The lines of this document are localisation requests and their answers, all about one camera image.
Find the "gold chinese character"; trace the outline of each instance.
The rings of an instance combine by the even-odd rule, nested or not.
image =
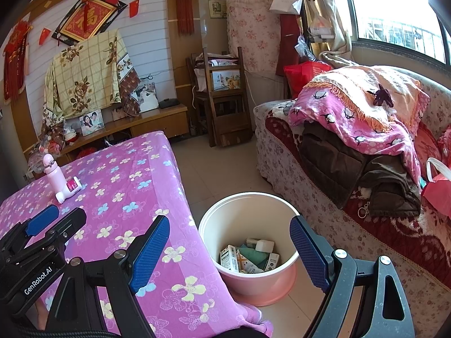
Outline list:
[[[95,7],[91,7],[88,11],[87,11],[87,25],[94,25],[97,22],[97,18],[98,16],[95,15]],[[77,24],[78,28],[83,29],[83,21],[84,21],[84,16],[82,16],[80,19],[78,19],[75,23]]]

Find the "bolt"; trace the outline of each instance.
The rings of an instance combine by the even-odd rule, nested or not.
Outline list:
[[[381,262],[385,265],[389,265],[392,261],[390,260],[389,257],[387,257],[386,255],[382,255],[381,256]]]
[[[126,251],[125,251],[124,249],[116,250],[116,251],[114,252],[114,257],[115,257],[116,259],[122,259],[123,257],[125,257],[125,253],[126,253]]]
[[[348,253],[346,253],[343,249],[337,249],[335,250],[335,255],[340,259],[344,259],[348,256]]]
[[[70,260],[70,265],[75,267],[76,265],[79,265],[82,262],[82,260],[78,257],[72,258]]]

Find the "blue textured pad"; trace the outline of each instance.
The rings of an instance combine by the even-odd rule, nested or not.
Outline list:
[[[168,241],[169,231],[169,220],[165,217],[158,224],[137,257],[133,266],[133,277],[129,283],[133,293],[138,292],[141,287],[146,286],[149,282],[156,263]]]
[[[289,224],[289,235],[313,284],[326,293],[330,287],[328,265],[296,218]]]
[[[48,206],[44,211],[33,217],[25,229],[28,236],[37,236],[42,230],[49,226],[59,216],[58,207],[54,204]]]

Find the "window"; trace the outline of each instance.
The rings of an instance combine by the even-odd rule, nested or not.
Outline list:
[[[354,39],[399,45],[445,63],[445,44],[428,0],[335,0],[343,27],[355,26]]]

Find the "pink label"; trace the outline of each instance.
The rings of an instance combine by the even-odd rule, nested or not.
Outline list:
[[[75,179],[71,179],[66,183],[67,187],[69,188],[69,192],[74,191],[75,189],[77,189],[78,184],[75,181]]]

